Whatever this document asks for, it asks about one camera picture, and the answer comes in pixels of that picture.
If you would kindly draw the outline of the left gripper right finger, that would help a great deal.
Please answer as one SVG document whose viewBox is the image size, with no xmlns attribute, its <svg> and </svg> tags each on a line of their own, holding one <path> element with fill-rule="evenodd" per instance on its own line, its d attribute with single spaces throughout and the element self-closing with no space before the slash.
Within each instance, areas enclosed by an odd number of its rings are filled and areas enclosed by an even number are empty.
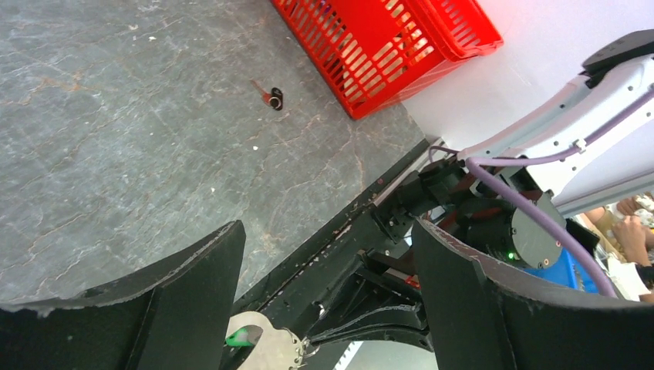
<svg viewBox="0 0 654 370">
<path fill-rule="evenodd" d="M 540 279 L 417 220 L 413 253 L 440 369 L 651 369 L 653 306 Z"/>
</svg>

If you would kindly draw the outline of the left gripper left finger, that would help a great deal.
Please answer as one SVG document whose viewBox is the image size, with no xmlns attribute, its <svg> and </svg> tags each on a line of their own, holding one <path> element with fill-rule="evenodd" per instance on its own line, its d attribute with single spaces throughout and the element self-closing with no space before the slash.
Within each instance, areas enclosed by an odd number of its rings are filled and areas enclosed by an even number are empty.
<svg viewBox="0 0 654 370">
<path fill-rule="evenodd" d="M 216 369 L 238 285 L 239 220 L 72 298 L 1 306 L 3 369 Z"/>
</svg>

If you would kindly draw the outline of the green capped key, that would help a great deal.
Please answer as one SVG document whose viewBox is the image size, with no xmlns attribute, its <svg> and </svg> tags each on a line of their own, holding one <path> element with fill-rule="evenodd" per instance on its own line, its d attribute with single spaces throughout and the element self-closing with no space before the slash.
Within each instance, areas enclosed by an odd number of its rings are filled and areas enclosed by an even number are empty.
<svg viewBox="0 0 654 370">
<path fill-rule="evenodd" d="M 225 338 L 225 345 L 231 348 L 252 347 L 255 344 L 249 338 L 247 328 L 240 328 Z"/>
</svg>

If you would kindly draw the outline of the leopard print wrist strap keyring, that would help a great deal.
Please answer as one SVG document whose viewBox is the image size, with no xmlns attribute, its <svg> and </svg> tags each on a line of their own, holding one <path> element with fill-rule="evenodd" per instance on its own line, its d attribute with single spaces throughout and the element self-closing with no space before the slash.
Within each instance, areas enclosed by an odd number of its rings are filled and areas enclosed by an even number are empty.
<svg viewBox="0 0 654 370">
<path fill-rule="evenodd" d="M 240 328 L 247 328 L 252 347 L 231 348 L 225 345 L 228 359 L 222 369 L 300 369 L 313 356 L 308 352 L 309 340 L 302 339 L 288 328 L 276 328 L 264 314 L 246 311 L 232 316 L 228 337 Z"/>
</svg>

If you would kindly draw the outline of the black capped key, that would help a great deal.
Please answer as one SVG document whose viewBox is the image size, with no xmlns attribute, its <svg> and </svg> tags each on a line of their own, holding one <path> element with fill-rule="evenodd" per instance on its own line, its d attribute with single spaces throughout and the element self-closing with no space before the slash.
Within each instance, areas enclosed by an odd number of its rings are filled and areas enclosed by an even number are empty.
<svg viewBox="0 0 654 370">
<path fill-rule="evenodd" d="M 270 106 L 275 111 L 281 111 L 284 106 L 284 95 L 283 92 L 277 88 L 273 87 L 269 91 L 264 90 L 256 81 L 250 80 L 250 83 L 253 87 L 259 91 L 261 99 L 267 106 Z"/>
</svg>

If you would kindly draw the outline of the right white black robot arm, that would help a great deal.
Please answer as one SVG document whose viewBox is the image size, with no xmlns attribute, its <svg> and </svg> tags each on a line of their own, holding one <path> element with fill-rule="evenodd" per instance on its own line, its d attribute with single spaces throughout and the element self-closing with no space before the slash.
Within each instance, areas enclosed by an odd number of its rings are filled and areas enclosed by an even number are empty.
<svg viewBox="0 0 654 370">
<path fill-rule="evenodd" d="M 515 267 L 545 269 L 562 251 L 542 221 L 566 221 L 554 200 L 653 111 L 653 32 L 631 32 L 588 57 L 582 71 L 532 113 L 491 138 L 414 170 L 372 213 L 392 241 L 442 207 L 445 229 Z"/>
</svg>

